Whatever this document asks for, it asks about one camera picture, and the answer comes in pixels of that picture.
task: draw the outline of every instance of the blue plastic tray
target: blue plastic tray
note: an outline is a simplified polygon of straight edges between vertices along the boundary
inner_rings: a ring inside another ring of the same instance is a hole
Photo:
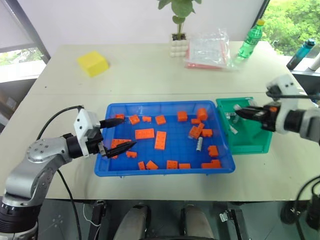
[[[212,137],[204,137],[202,151],[196,151],[197,140],[188,138],[193,124],[191,119],[197,118],[197,110],[205,108],[208,114],[207,121],[203,121],[205,129],[212,129]],[[177,112],[186,111],[188,121],[178,122]],[[226,174],[235,170],[235,163],[229,150],[218,111],[212,101],[176,101],[176,102],[138,102],[113,103],[107,107],[105,118],[114,118],[116,114],[124,114],[125,122],[113,128],[102,131],[103,143],[111,147],[112,139],[135,139],[135,130],[154,128],[166,132],[165,150],[155,149],[155,138],[137,140],[131,151],[137,152],[137,158],[128,158],[125,153],[117,159],[108,159],[99,154],[96,158],[94,172],[100,177],[128,176],[128,175],[155,175],[155,174]],[[128,117],[138,115],[140,122],[131,125]],[[157,125],[155,117],[164,115],[166,124]],[[151,116],[152,122],[143,122],[142,116]],[[208,154],[208,146],[218,148],[222,168],[201,168],[202,163],[210,163],[214,157]],[[138,162],[153,161],[158,165],[157,170],[139,170]],[[190,163],[191,169],[166,169],[167,160],[175,160],[180,164]]]

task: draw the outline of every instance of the orange lego brick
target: orange lego brick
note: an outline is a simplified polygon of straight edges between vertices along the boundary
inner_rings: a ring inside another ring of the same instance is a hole
[[[198,128],[201,129],[201,130],[204,129],[204,127],[205,127],[205,125],[204,125],[203,123],[200,123],[200,124],[198,125]]]
[[[165,131],[157,131],[155,137],[154,149],[165,150],[167,133]]]
[[[156,121],[156,124],[158,124],[158,125],[162,125],[162,124],[166,123],[165,116],[163,116],[163,115],[156,116],[155,121]]]
[[[111,141],[111,148],[115,148],[116,146],[118,146],[119,144],[123,144],[123,143],[126,143],[126,142],[130,142],[131,140],[130,139],[112,139]]]
[[[206,121],[208,119],[207,110],[205,108],[199,108],[196,112],[196,118],[201,121]]]
[[[140,118],[138,117],[138,115],[133,115],[129,117],[130,123],[132,125],[135,125],[137,123],[140,123]]]
[[[212,129],[202,129],[203,137],[212,137],[213,134]]]
[[[198,118],[191,119],[191,124],[200,124],[200,123],[201,123],[201,120]]]
[[[146,170],[145,163],[143,161],[138,162],[138,166],[140,170]]]
[[[217,157],[217,156],[219,156],[217,146],[215,146],[215,145],[209,146],[209,147],[208,147],[208,151],[209,151],[209,156],[210,156],[210,157]]]
[[[155,130],[153,128],[135,130],[135,139],[153,139]]]
[[[190,169],[190,163],[179,163],[179,169]]]
[[[193,126],[189,132],[189,136],[191,138],[198,139],[201,134],[201,131],[202,130],[200,128]]]
[[[166,161],[166,169],[178,169],[178,161]]]
[[[217,167],[217,164],[210,162],[210,163],[202,163],[201,168],[203,168],[203,169],[217,169],[219,167]]]
[[[159,167],[153,161],[148,161],[148,163],[146,164],[146,169],[156,170],[158,168]]]
[[[126,151],[125,155],[128,157],[128,158],[136,158],[138,156],[138,153],[135,152],[135,151]]]
[[[220,169],[221,168],[221,163],[218,159],[213,159],[211,160],[211,163],[215,166],[215,169]]]
[[[188,120],[188,115],[186,111],[178,111],[178,122],[186,122]]]
[[[150,116],[142,116],[142,121],[151,123],[151,117]]]
[[[122,113],[121,113],[121,114],[116,114],[116,115],[115,115],[115,118],[117,118],[117,119],[123,119],[123,120],[124,120],[124,119],[125,119],[125,115],[122,114]]]

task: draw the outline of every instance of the green plastic bottle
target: green plastic bottle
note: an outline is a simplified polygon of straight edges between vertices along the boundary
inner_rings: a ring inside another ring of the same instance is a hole
[[[242,47],[239,49],[238,55],[240,57],[248,58],[253,53],[256,45],[262,37],[262,28],[264,27],[264,24],[264,20],[258,19],[256,25],[248,32]]]

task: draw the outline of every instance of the white table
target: white table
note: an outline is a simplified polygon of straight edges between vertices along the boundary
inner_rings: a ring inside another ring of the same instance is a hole
[[[239,45],[235,43],[231,47],[234,46],[236,49]],[[86,109],[96,112],[98,117],[103,119],[109,104],[121,102],[215,101],[217,98],[252,96],[259,105],[263,105],[270,101],[270,98],[264,94],[265,83],[274,77],[288,73],[283,66],[273,63],[276,60],[269,59],[274,53],[265,42],[260,43],[255,50],[255,53],[260,53],[261,56],[254,53],[245,68],[238,73],[184,69],[180,59],[171,59],[167,57],[167,53],[158,51],[158,48],[162,51],[165,49],[161,44],[112,47],[63,46],[60,48],[0,135],[2,157],[0,188],[4,189],[9,172],[23,159],[25,149],[37,137],[45,122],[65,107],[83,104]],[[110,54],[112,57],[109,57],[111,68],[101,76],[87,78],[82,70],[72,63],[75,61],[75,56],[90,50],[98,50],[108,56],[106,54],[108,49],[112,52]],[[134,67],[130,66],[130,61],[126,58],[132,55],[128,49],[132,49],[133,52],[139,50],[138,52],[141,53],[135,62],[132,62]],[[159,57],[156,60],[158,64],[156,70],[144,67],[149,64],[146,57],[146,55],[149,56],[147,50],[159,52],[159,55],[150,55],[153,58]],[[69,67],[63,67],[62,62],[67,62],[67,59],[71,62],[68,63]],[[272,72],[265,71],[271,66],[274,68]],[[145,75],[137,77],[136,72],[141,73],[143,69]],[[180,71],[184,75],[184,80],[178,74]],[[255,74],[251,72],[259,74],[260,78],[252,78]],[[178,84],[175,81],[177,76],[179,76],[178,83],[185,81],[200,87],[193,89],[188,84]],[[226,86],[221,78],[233,84]],[[130,83],[130,86],[135,87],[134,91],[123,87],[124,83]],[[308,100],[301,100],[299,104],[301,108],[311,107]],[[76,111],[70,111],[59,116],[47,128],[43,137],[74,133],[73,122],[76,114]],[[307,180],[319,174],[320,161],[317,158],[319,150],[317,143],[301,139],[295,133],[287,135],[276,133],[272,137],[269,153],[234,155],[236,169],[230,174],[98,177],[94,174],[95,156],[89,159],[82,157],[74,159],[72,163],[64,165],[61,171],[75,199],[292,200]],[[67,199],[68,197],[59,176],[55,176],[47,198]],[[302,198],[310,198],[309,191],[306,191]]]

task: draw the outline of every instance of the plastic bag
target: plastic bag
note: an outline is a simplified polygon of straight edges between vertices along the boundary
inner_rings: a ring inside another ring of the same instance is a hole
[[[229,37],[225,30],[201,33],[190,38],[185,56],[186,68],[232,69]]]

